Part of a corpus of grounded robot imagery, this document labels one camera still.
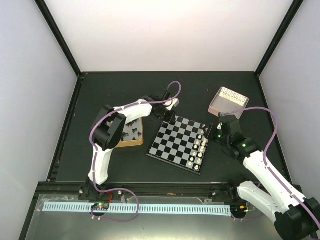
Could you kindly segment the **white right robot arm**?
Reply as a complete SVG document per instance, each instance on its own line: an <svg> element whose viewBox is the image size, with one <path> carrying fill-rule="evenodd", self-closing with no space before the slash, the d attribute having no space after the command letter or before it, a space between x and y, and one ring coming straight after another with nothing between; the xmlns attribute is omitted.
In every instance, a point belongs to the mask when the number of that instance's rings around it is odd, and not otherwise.
<svg viewBox="0 0 320 240"><path fill-rule="evenodd" d="M253 204L273 222L283 240L302 240L319 231L319 202L313 197L307 198L282 176L260 146L244 136L235 115L221 115L219 125L211 125L205 136L218 143L226 155L249 170L264 187L260 189L240 177L227 189L230 200L242 199Z"/></svg>

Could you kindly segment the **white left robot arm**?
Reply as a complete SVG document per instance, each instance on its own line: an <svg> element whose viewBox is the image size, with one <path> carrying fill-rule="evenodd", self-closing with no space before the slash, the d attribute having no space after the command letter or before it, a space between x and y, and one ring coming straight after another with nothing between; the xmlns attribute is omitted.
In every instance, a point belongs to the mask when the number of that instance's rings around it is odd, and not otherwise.
<svg viewBox="0 0 320 240"><path fill-rule="evenodd" d="M91 169L87 185L89 193L97 200L103 199L108 192L104 185L109 176L108 168L114 148L120 143L126 124L148 117L151 114L158 119L175 122L175 111L178 98L154 101L152 98L138 99L124 106L111 107L105 105L99 111L89 134L89 142L93 147Z"/></svg>

